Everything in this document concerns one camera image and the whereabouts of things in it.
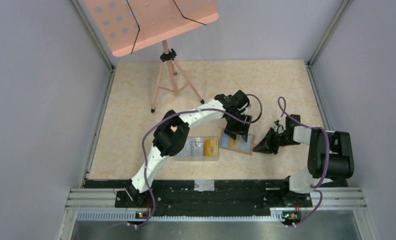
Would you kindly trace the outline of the clear plastic card box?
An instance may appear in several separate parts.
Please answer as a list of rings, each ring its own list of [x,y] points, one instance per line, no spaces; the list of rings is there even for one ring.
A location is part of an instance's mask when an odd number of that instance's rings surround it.
[[[187,162],[216,162],[219,159],[219,138],[187,137],[183,149],[174,158]]]

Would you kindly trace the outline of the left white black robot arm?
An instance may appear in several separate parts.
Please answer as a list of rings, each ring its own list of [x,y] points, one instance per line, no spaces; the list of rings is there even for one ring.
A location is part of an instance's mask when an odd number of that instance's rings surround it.
[[[145,136],[153,134],[152,147],[145,161],[125,186],[127,201],[135,207],[144,204],[146,191],[168,157],[178,154],[184,147],[189,131],[218,119],[226,120],[225,134],[247,140],[252,116],[248,95],[238,90],[233,95],[218,94],[211,101],[192,110],[166,112],[163,119]]]

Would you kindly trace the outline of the brown leather card holder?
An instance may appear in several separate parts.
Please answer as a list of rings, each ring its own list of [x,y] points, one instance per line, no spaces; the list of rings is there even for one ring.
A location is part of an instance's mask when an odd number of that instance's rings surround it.
[[[224,130],[225,129],[223,128],[219,138],[220,149],[249,156],[253,154],[252,149],[255,147],[255,135],[249,134],[247,137],[247,141],[245,141],[239,135],[236,137],[236,139],[231,138],[224,132]]]

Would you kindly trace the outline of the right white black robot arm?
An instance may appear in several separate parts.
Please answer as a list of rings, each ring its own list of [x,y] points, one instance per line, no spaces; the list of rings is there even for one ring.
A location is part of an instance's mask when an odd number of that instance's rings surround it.
[[[285,179],[285,189],[279,192],[283,205],[294,205],[299,195],[308,194],[323,183],[352,177],[354,161],[350,134],[326,131],[319,126],[307,127],[296,114],[287,116],[285,125],[271,127],[253,152],[277,154],[281,147],[294,145],[309,147],[307,165]]]

